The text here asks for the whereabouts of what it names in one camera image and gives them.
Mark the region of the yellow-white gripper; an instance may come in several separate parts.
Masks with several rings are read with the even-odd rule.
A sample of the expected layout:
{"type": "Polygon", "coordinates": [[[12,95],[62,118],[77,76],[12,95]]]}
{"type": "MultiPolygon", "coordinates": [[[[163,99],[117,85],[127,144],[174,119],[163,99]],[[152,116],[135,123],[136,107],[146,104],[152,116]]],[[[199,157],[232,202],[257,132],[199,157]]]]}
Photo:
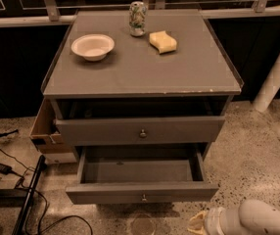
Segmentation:
{"type": "Polygon", "coordinates": [[[200,211],[188,221],[187,230],[193,235],[225,235],[221,219],[225,208],[213,208],[200,211]]]}

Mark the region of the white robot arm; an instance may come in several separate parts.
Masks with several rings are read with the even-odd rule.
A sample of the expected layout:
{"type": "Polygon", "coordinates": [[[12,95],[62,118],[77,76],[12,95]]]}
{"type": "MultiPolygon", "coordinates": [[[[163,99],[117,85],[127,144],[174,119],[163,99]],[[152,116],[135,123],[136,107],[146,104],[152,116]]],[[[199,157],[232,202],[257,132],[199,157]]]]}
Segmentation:
{"type": "Polygon", "coordinates": [[[212,208],[190,218],[192,235],[280,235],[280,211],[260,200],[245,200],[238,208],[212,208]]]}

